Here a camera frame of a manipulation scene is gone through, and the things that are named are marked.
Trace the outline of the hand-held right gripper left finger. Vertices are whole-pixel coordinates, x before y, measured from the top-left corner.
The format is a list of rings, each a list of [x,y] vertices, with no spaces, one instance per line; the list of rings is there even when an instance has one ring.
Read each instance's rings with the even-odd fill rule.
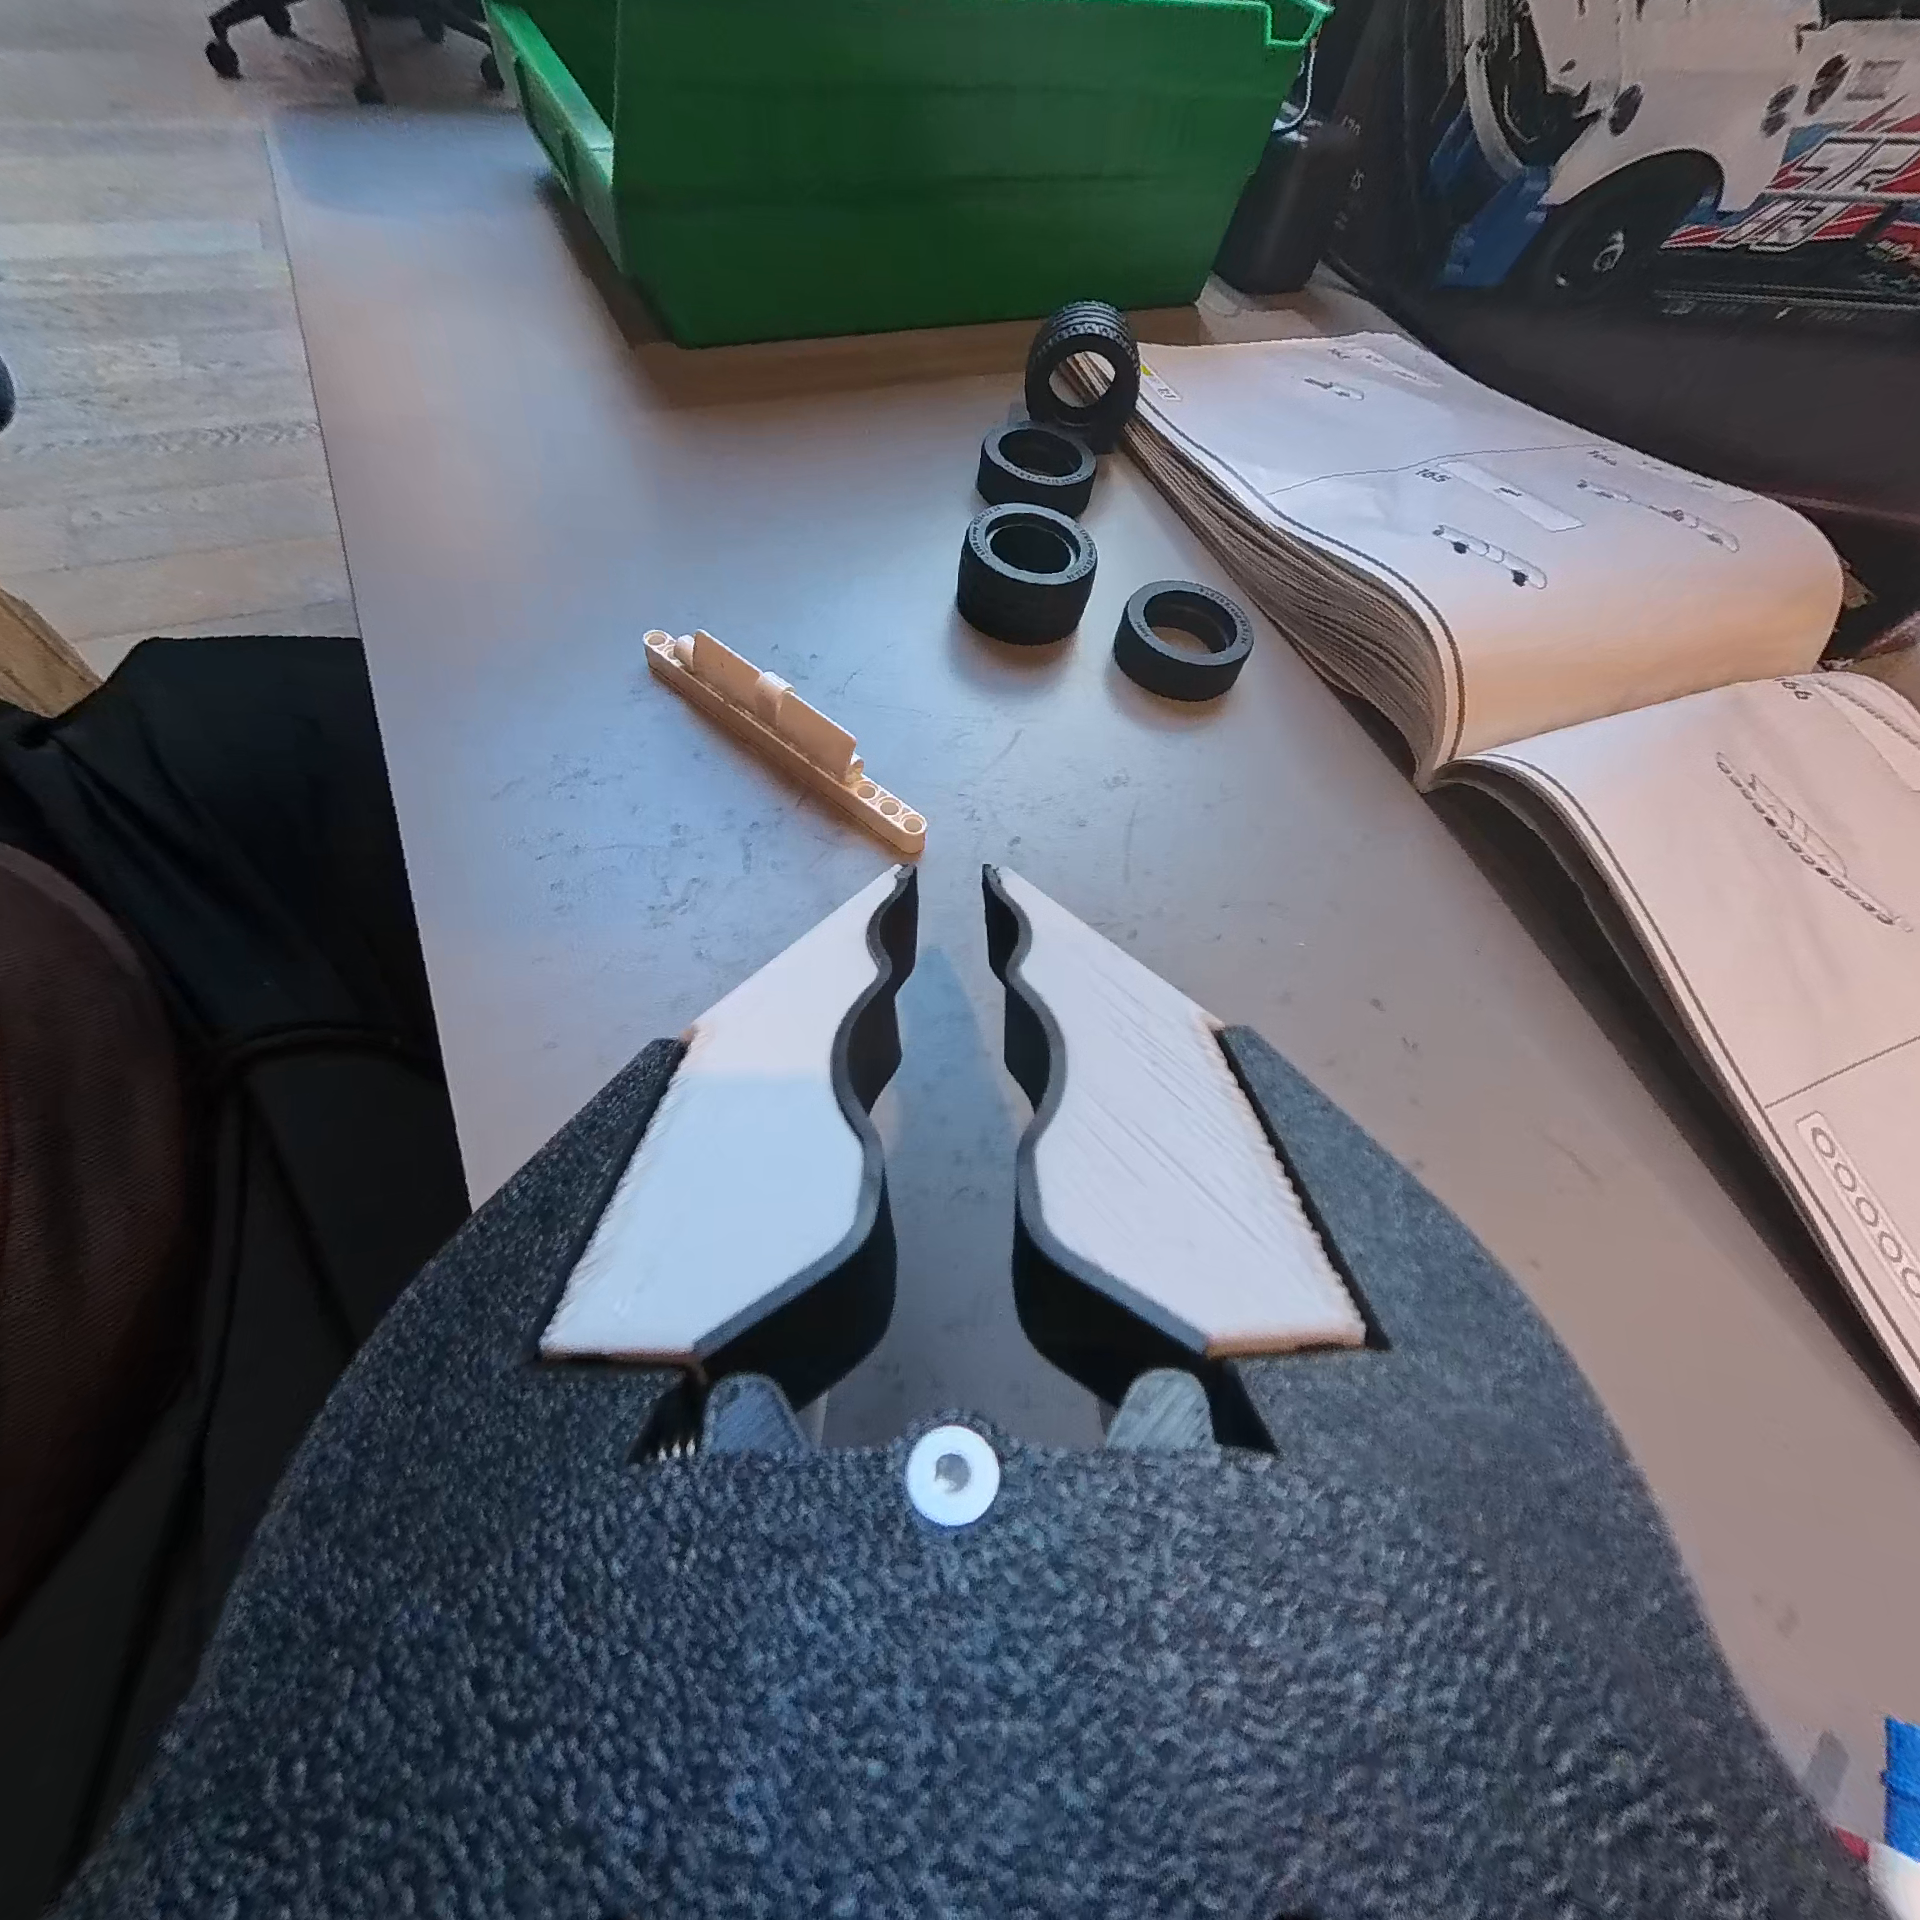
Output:
[[[920,873],[898,865],[692,1019],[542,1362],[755,1374],[812,1407],[873,1353],[897,1301],[873,1105],[900,1065],[918,941]]]

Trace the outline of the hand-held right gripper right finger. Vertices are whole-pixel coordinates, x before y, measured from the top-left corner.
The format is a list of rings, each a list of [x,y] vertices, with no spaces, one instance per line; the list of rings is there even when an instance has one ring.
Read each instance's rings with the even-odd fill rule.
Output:
[[[1008,867],[980,873],[1016,1152],[1016,1307],[1116,1409],[1143,1374],[1359,1353],[1370,1323],[1227,1046],[1227,1027]]]

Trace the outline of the long white brick beam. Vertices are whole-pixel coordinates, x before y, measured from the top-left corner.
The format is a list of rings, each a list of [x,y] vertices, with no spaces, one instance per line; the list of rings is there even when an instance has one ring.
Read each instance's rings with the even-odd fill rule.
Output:
[[[827,800],[903,858],[921,858],[929,824],[920,807],[878,784],[855,736],[815,709],[779,675],[706,631],[641,639],[652,675],[747,746],[783,776]]]

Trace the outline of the grey desk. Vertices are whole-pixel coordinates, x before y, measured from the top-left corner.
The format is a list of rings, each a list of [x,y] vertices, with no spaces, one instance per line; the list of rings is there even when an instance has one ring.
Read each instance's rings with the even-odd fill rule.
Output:
[[[1128,594],[1231,585],[1104,463],[1084,627],[954,610],[976,447],[1038,326],[686,353],[518,112],[310,107],[272,169],[473,1203],[884,847],[650,675],[706,630],[929,817],[880,1128],[898,1293],[836,1446],[943,1409],[1079,1448],[1010,1254],[1028,1109],[980,867],[1258,1029],[1527,1289],[1639,1461],[1787,1765],[1879,1835],[1915,1722],[1915,1413],[1556,859],[1425,798],[1258,624],[1215,704],[1114,665]]]

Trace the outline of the narrow black rubber tire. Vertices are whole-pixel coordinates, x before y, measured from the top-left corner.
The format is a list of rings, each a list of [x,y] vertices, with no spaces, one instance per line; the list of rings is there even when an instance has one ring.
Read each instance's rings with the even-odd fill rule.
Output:
[[[978,448],[976,494],[987,506],[1026,506],[1082,517],[1096,480],[1097,455],[1054,424],[1001,424]]]
[[[1203,584],[1145,584],[1114,637],[1121,672],[1159,698],[1207,704],[1235,688],[1255,649],[1254,621]]]

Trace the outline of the black jacket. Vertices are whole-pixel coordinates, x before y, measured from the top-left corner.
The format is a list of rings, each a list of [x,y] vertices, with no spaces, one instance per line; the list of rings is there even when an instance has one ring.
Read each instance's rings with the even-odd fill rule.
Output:
[[[470,1216],[356,640],[145,640],[4,704],[4,849],[135,950],[193,1128],[184,1378],[4,1627],[4,1917],[36,1917],[190,1687],[291,1455]]]

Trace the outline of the wide black rubber tire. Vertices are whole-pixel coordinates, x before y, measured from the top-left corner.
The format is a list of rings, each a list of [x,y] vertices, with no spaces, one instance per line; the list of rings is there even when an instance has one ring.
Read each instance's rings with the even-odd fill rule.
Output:
[[[1096,361],[1104,382],[1087,400],[1056,387],[1067,369]],[[1128,319],[1107,303],[1071,303],[1038,327],[1024,359],[1024,410],[1079,440],[1090,453],[1108,453],[1135,422],[1140,392],[1140,357]]]
[[[1097,547],[1079,519],[1008,502],[968,527],[954,599],[994,640],[1049,646],[1079,630],[1096,577]]]

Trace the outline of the person's torso in brown shirt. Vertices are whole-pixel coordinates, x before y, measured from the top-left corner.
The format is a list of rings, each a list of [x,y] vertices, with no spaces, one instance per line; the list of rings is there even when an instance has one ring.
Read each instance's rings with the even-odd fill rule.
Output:
[[[176,1027],[78,886],[3,854],[3,1625],[185,1374],[193,1128]]]

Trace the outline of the open instruction booklet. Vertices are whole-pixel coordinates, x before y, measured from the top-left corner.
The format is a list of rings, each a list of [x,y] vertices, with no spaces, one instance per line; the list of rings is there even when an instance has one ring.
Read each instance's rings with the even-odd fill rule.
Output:
[[[1918,722],[1785,506],[1396,335],[1151,346],[1128,448],[1249,599],[1537,832],[1918,1389]]]

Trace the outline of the green storage bin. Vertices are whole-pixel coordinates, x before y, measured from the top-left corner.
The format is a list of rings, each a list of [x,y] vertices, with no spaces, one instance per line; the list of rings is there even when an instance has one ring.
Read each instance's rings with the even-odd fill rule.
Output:
[[[1331,5],[488,5],[560,190],[684,347],[1203,293]]]

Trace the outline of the race car print box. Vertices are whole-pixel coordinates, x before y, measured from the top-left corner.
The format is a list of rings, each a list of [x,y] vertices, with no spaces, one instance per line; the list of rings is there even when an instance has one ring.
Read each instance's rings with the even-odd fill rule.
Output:
[[[1338,5],[1331,261],[1489,387],[1915,535],[1915,5]]]

